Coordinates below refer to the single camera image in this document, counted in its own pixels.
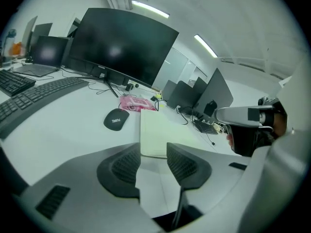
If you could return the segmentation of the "person's right hand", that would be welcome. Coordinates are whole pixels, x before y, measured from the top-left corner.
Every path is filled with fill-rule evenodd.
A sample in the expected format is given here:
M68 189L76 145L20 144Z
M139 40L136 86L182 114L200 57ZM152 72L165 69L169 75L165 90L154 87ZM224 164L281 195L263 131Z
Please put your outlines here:
M235 151L235 150L234 150L234 139L233 139L233 135L232 135L232 134L228 134L228 135L226 136L226 139L227 139L227 141L228 141L228 143L229 143L229 145L230 145L232 151Z

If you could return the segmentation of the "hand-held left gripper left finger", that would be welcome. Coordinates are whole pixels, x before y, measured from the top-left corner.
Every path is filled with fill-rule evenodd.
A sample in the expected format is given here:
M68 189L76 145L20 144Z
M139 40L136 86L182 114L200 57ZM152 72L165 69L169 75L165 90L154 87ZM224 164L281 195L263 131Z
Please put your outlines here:
M50 233L160 233L140 206L140 144L72 158L27 187L18 203Z

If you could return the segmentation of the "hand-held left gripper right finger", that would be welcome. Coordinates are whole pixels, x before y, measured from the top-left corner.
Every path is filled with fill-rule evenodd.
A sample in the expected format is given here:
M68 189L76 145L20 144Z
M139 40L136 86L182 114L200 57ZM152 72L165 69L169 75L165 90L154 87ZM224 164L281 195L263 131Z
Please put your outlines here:
M237 184L250 160L167 143L167 163L181 188L178 206L206 214Z

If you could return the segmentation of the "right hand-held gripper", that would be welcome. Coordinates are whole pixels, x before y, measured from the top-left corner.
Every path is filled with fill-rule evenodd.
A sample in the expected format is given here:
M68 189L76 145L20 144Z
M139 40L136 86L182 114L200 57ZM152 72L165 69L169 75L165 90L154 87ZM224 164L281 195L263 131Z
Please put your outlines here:
M215 118L233 135L234 152L246 157L270 146L287 130L287 113L278 98L260 98L257 106L220 108Z

